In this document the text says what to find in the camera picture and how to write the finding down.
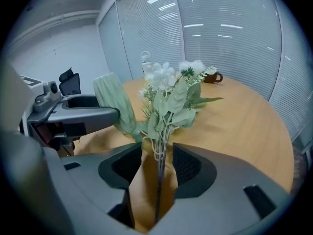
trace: wooden tabletop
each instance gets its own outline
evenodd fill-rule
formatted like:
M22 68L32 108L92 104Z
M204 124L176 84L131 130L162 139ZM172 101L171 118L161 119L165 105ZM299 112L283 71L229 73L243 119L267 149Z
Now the wooden tabletop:
M144 80L123 84L137 121L144 121L138 91ZM165 179L161 195L163 216L173 205L177 188L172 165L172 143L183 143L243 159L265 173L288 192L293 179L293 151L288 131L276 111L257 92L229 78L218 84L201 84L202 97L223 97L208 103L196 114L190 129L180 128L170 138ZM115 127L81 137L75 142L76 155L99 152L133 143ZM135 229L147 232L154 225L157 194L157 163L150 142L143 143L142 164L130 185Z

